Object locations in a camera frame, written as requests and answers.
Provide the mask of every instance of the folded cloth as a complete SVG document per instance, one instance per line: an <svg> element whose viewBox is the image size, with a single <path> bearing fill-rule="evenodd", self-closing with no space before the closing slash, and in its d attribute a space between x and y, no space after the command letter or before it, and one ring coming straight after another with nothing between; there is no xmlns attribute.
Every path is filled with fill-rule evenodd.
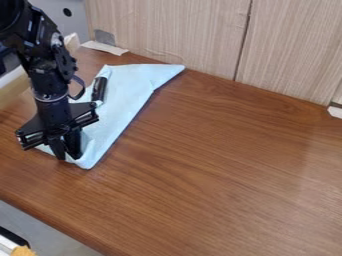
<svg viewBox="0 0 342 256"><path fill-rule="evenodd" d="M104 104L96 113L100 121L82 131L83 156L66 161L83 169L91 169L107 152L115 140L144 106L153 91L184 70L183 65L136 64L124 66L105 65L96 77L108 79ZM94 83L77 102L90 102ZM53 155L48 146L38 149Z"/></svg>

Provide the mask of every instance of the table surface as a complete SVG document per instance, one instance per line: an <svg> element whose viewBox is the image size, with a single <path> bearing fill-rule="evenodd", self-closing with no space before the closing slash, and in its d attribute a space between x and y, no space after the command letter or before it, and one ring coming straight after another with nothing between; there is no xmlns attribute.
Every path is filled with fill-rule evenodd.
<svg viewBox="0 0 342 256"><path fill-rule="evenodd" d="M89 84L103 64L77 53ZM91 171L13 135L28 92L0 112L0 199L105 255L342 255L342 120L325 108L184 71Z"/></svg>

